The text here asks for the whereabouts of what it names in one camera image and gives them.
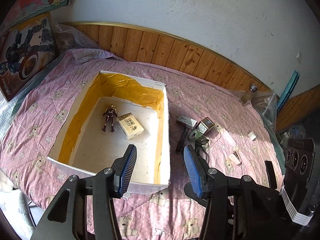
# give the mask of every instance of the robot poster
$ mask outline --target robot poster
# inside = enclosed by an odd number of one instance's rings
[[[69,4],[70,0],[16,0],[0,26],[0,35],[33,17]]]
[[[23,85],[58,56],[50,15],[39,15],[0,38],[0,88],[10,101]]]

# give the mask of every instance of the glass bottle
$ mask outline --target glass bottle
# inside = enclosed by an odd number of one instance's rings
[[[251,98],[253,97],[253,94],[258,90],[257,86],[255,84],[250,85],[250,89],[244,93],[244,95],[240,98],[240,103],[245,106],[247,105],[250,101]]]

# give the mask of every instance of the tape roll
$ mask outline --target tape roll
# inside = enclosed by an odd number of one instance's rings
[[[199,137],[201,137],[203,134],[200,133],[197,129],[191,130],[191,132],[188,134],[188,140],[190,142],[195,142]]]

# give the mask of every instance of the pink bedsheet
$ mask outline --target pink bedsheet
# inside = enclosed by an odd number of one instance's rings
[[[27,196],[47,208],[71,174],[64,174],[46,159],[72,103],[99,71],[120,72],[167,84],[170,111],[171,184],[160,194],[126,193],[115,200],[119,227],[125,239],[190,239],[199,236],[204,208],[186,197],[189,182],[182,155],[175,149],[182,134],[179,115],[200,120],[206,116],[220,124],[210,132],[209,165],[228,176],[250,175],[268,186],[265,160],[271,160],[278,187],[282,183],[276,153],[260,116],[251,106],[243,107],[229,91],[168,68],[110,58],[113,54],[94,49],[69,51],[41,85],[23,101],[1,143],[0,166]],[[248,133],[257,138],[251,141]],[[237,149],[241,166],[229,161]],[[87,225],[94,232],[92,203],[88,202]]]

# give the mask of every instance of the metal bottle cap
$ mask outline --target metal bottle cap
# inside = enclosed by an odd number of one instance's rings
[[[257,90],[258,90],[258,88],[257,88],[257,86],[255,85],[255,84],[251,84],[250,85],[250,90],[252,91],[252,92],[256,92]]]

